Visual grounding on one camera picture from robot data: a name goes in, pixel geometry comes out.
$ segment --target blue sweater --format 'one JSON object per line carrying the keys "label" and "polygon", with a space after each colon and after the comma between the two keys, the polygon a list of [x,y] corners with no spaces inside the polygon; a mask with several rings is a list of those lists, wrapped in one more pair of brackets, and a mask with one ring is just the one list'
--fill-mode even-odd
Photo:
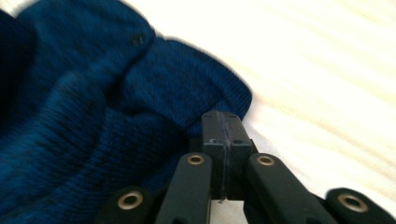
{"label": "blue sweater", "polygon": [[108,196],[168,181],[201,116],[246,85],[113,0],[0,12],[0,223],[92,223]]}

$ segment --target dark blue cloth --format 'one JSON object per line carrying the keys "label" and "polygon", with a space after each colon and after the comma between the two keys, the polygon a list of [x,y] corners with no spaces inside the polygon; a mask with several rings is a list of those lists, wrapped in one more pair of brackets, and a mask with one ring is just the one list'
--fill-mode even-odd
{"label": "dark blue cloth", "polygon": [[92,223],[115,190],[168,181],[202,114],[242,118],[251,102],[229,69],[119,1],[0,14],[0,42],[0,223]]}

